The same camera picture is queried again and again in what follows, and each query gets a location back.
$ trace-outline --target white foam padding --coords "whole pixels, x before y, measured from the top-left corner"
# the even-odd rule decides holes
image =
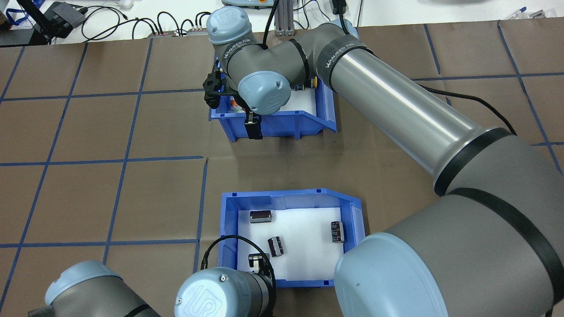
[[[250,223],[249,210],[239,211],[239,235],[270,254],[268,239],[280,236],[284,255],[270,257],[276,279],[331,280],[343,255],[343,244],[333,243],[331,222],[341,221],[341,208],[273,210],[272,222]],[[238,242],[237,269],[251,271],[249,254],[258,253],[244,241]]]
[[[292,91],[288,103],[280,108],[280,111],[299,111],[303,110],[317,117],[315,107],[315,89]]]

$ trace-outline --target light blue joint cap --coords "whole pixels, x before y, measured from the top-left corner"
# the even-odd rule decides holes
[[[286,77],[272,71],[248,74],[239,82],[237,90],[251,110],[263,116],[280,110],[292,93]]]
[[[57,296],[76,284],[101,276],[115,276],[121,279],[121,276],[98,261],[84,261],[75,264],[62,272],[58,280],[51,283],[45,293],[45,304],[51,305]]]
[[[448,317],[433,274],[402,239],[366,237],[335,268],[335,291],[345,317]]]
[[[215,45],[237,41],[253,29],[246,12],[235,6],[215,10],[208,18],[206,27],[210,42]]]
[[[247,316],[251,294],[243,274],[228,267],[194,273],[178,290],[174,316]]]
[[[337,19],[337,20],[333,20],[331,22],[327,22],[327,23],[331,23],[334,24],[340,28],[342,28],[343,26],[341,25],[341,20]],[[345,25],[347,26],[347,30],[349,30],[349,33],[351,33],[351,35],[353,35],[354,37],[356,37],[357,39],[360,39],[360,35],[358,34],[358,30],[352,25],[351,21],[348,21],[347,19],[345,19]]]

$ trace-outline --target white table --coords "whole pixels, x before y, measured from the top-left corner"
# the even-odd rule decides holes
[[[45,1],[41,10],[46,10],[53,1]],[[68,0],[68,2],[84,6],[101,5],[104,3],[102,0]],[[329,0],[319,0],[319,2],[323,11],[329,17],[334,18],[335,16],[330,14]],[[356,25],[360,0],[348,0],[347,3],[349,9],[345,18],[353,21]],[[19,6],[16,0],[10,0],[8,7],[18,8]],[[222,7],[221,0],[135,0],[133,7],[130,10],[124,11],[124,13],[130,19],[134,17],[150,17],[156,20],[157,13],[168,11],[180,23],[186,18],[193,20],[198,12],[214,11],[220,7]],[[364,0],[360,26],[500,20],[506,19],[522,7],[527,7],[527,12],[531,13],[544,9],[551,10],[550,14],[554,16],[564,16],[564,1],[562,0]],[[326,18],[319,13],[315,3],[310,3],[306,8],[312,27],[326,21]],[[253,23],[253,31],[263,31],[269,10],[246,9],[246,11],[249,14],[250,21]],[[302,11],[295,14],[295,19],[304,25],[306,24]],[[115,25],[116,20],[115,14],[100,12],[94,15],[87,23],[85,32],[89,36],[96,35]],[[130,39],[133,24],[121,26],[106,40]],[[161,24],[163,29],[175,29],[174,23],[167,16],[161,16]],[[136,28],[136,38],[146,37],[148,34],[148,27],[140,23]],[[84,41],[84,38],[80,31],[74,30],[68,38],[58,39],[56,43],[76,43],[82,41]]]

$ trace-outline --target blue plastic bin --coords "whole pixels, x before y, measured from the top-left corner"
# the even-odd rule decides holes
[[[357,246],[365,237],[364,220],[360,199],[328,189],[230,192],[222,195],[220,236],[236,235],[239,210],[285,210],[296,208],[341,208],[341,222],[345,227],[343,251]],[[237,269],[238,240],[228,239],[219,243],[218,266]],[[333,280],[279,280],[279,288],[332,287]]]
[[[219,120],[221,127],[231,142],[239,138],[248,138],[245,130],[245,114],[229,113],[231,99],[221,98],[219,108],[211,109],[210,120]],[[296,139],[303,135],[316,135],[323,129],[337,132],[333,92],[319,81],[315,89],[315,108],[317,116],[305,111],[278,111],[262,116],[262,135],[264,137],[291,137]]]

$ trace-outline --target cable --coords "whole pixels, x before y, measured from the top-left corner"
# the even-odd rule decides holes
[[[307,12],[306,12],[306,9],[305,9],[305,8],[303,8],[303,16],[306,18],[306,22],[307,22],[307,27],[306,27],[306,29],[309,29],[309,28],[310,28],[310,19],[307,17]]]
[[[149,27],[151,28],[151,34],[155,35],[155,29],[153,29],[151,23],[146,21],[147,19],[148,19],[147,17],[144,17],[142,19],[137,20],[137,22],[135,22],[135,24],[133,25],[133,29],[131,30],[131,39],[135,39],[135,27],[137,27],[137,24],[139,24],[139,22],[147,23],[147,25],[149,25]]]
[[[184,30],[184,23],[186,22],[190,22],[190,25],[192,26],[192,29],[194,29],[194,23],[192,22],[192,20],[190,19],[185,19],[184,21],[182,21],[182,23],[180,24],[180,32],[182,33],[182,31],[186,31]]]
[[[127,16],[126,16],[123,12],[121,12],[120,10],[118,10],[118,9],[116,9],[116,8],[114,8],[114,7],[107,7],[107,6],[87,6],[86,8],[87,8],[87,9],[96,8],[96,9],[94,9],[92,12],[90,12],[90,14],[86,17],[86,21],[84,21],[84,23],[82,23],[82,25],[81,25],[80,31],[81,31],[81,33],[82,33],[82,36],[84,36],[84,38],[86,39],[86,41],[99,41],[99,40],[101,40],[101,39],[108,38],[108,37],[111,36],[113,33],[115,33],[116,30],[117,30],[117,27],[111,27],[111,28],[109,28],[109,29],[107,29],[107,30],[105,31],[105,32],[107,32],[107,31],[110,31],[110,30],[111,30],[111,32],[110,32],[109,34],[106,34],[104,37],[101,37],[101,38],[97,38],[97,37],[100,36],[100,35],[102,35],[102,34],[104,34],[105,32],[104,32],[104,33],[101,33],[101,34],[98,34],[97,36],[93,36],[93,37],[88,37],[88,36],[86,36],[86,34],[84,33],[84,27],[86,26],[86,22],[88,22],[88,21],[90,20],[90,18],[91,18],[96,12],[101,11],[101,10],[109,10],[109,11],[115,13],[116,16],[117,16],[117,24],[121,23],[121,17],[123,17],[124,19],[127,20]]]
[[[124,24],[127,24],[127,23],[129,23],[129,22],[135,22],[135,21],[139,21],[139,20],[140,20],[140,19],[135,18],[135,19],[133,19],[133,20],[127,20],[127,21],[118,23],[118,24],[114,25],[113,27],[108,28],[108,29],[102,31],[102,32],[98,33],[97,35],[95,35],[95,36],[93,36],[93,37],[91,37],[91,38],[86,37],[86,40],[85,40],[83,43],[86,43],[86,42],[88,42],[88,41],[99,41],[99,40],[101,40],[101,39],[105,39],[105,38],[107,38],[108,36],[110,36],[111,34],[113,34],[113,32],[115,32],[115,30],[116,30],[118,27],[120,27],[120,26],[122,26],[122,25],[124,25]],[[106,35],[106,36],[101,37],[101,38],[96,38],[96,37],[101,36],[102,34],[106,33],[107,31],[110,31],[110,30],[112,30],[112,29],[114,29],[114,30],[113,30],[109,35]]]
[[[200,19],[198,20],[198,22],[200,23],[200,28],[204,29],[204,25],[202,24],[202,18],[206,15],[211,15],[211,12],[204,12],[202,15],[200,15]]]
[[[268,16],[268,21],[266,22],[265,35],[262,36],[262,47],[264,49],[268,48],[268,45],[266,45],[266,40],[268,39],[268,31],[270,30],[270,24],[272,23],[272,19],[274,18],[274,13],[278,8],[278,3],[280,3],[280,0],[274,0],[274,3],[272,4],[272,10],[270,10],[270,15]]]
[[[309,1],[306,2],[305,4],[303,4],[303,0],[302,0],[302,6],[299,7],[299,8],[297,8],[297,9],[294,9],[294,11],[299,11],[299,10],[303,9],[303,14],[305,15],[305,14],[306,14],[306,9],[305,9],[305,7],[306,7],[307,5],[309,5],[311,2],[317,3],[319,12],[321,12],[321,14],[323,14],[323,16],[325,16],[325,17],[327,18],[327,20],[331,21],[331,18],[330,18],[327,14],[325,14],[325,12],[323,12],[323,10],[321,9],[321,5],[319,4],[319,1],[318,1],[318,0],[309,0]]]
[[[343,32],[345,32],[346,35],[349,35],[349,28],[347,28],[347,25],[345,24],[345,17],[343,15],[343,1],[344,0],[338,0],[339,2],[339,20],[341,21],[341,27],[343,28]]]
[[[300,22],[294,20],[294,23],[296,23],[300,28],[302,28],[304,30],[306,29],[306,28],[303,27],[303,25]]]
[[[364,0],[360,0],[360,6],[358,7],[358,19],[356,20],[356,27],[360,25],[360,14],[362,13],[363,4],[364,4]]]
[[[272,279],[272,293],[273,293],[272,294],[272,297],[273,297],[272,307],[274,308],[274,306],[276,304],[276,277],[274,276],[274,268],[272,268],[272,264],[270,263],[270,260],[269,260],[268,256],[266,255],[266,253],[263,250],[261,250],[251,240],[249,240],[245,237],[239,236],[239,235],[227,235],[227,236],[222,236],[221,238],[212,242],[212,244],[206,250],[206,252],[204,253],[204,256],[202,257],[202,263],[200,265],[200,271],[208,268],[208,257],[210,256],[210,252],[212,251],[213,247],[216,244],[218,244],[219,242],[221,242],[223,240],[227,240],[227,239],[238,239],[238,240],[244,241],[244,242],[248,243],[250,246],[252,246],[253,248],[255,248],[258,251],[258,253],[261,254],[262,258],[265,260],[266,266],[268,266],[268,270],[270,272],[270,277]]]
[[[174,24],[175,24],[176,27],[177,27],[176,29],[177,29],[177,30],[180,29],[180,27],[178,26],[178,22],[176,21],[176,19],[173,17],[172,14],[170,14],[170,13],[168,13],[168,12],[166,12],[166,11],[161,11],[161,12],[159,12],[159,13],[157,14],[157,25],[158,25],[158,30],[161,32],[161,34],[163,34],[162,26],[161,26],[161,22],[160,22],[161,14],[167,14],[168,16],[170,16],[170,17],[172,18],[172,20],[174,21]]]
[[[496,108],[494,108],[492,105],[487,103],[482,98],[479,98],[479,97],[476,97],[476,96],[471,96],[471,95],[451,93],[449,91],[438,90],[438,89],[426,87],[426,86],[423,86],[421,84],[419,84],[419,86],[423,87],[425,90],[427,90],[428,92],[433,93],[433,94],[439,94],[439,95],[450,96],[450,97],[455,97],[455,98],[463,98],[463,99],[468,99],[468,100],[473,100],[473,101],[479,102],[479,103],[483,104],[484,106],[486,106],[486,108],[488,108],[491,112],[493,112],[499,119],[501,119],[503,121],[503,123],[505,123],[505,125],[507,126],[507,128],[509,129],[509,131],[512,134],[517,135],[517,132],[515,132],[515,129],[513,128],[511,123],[509,123],[509,120],[507,120],[507,118],[505,118],[499,111],[497,111]]]

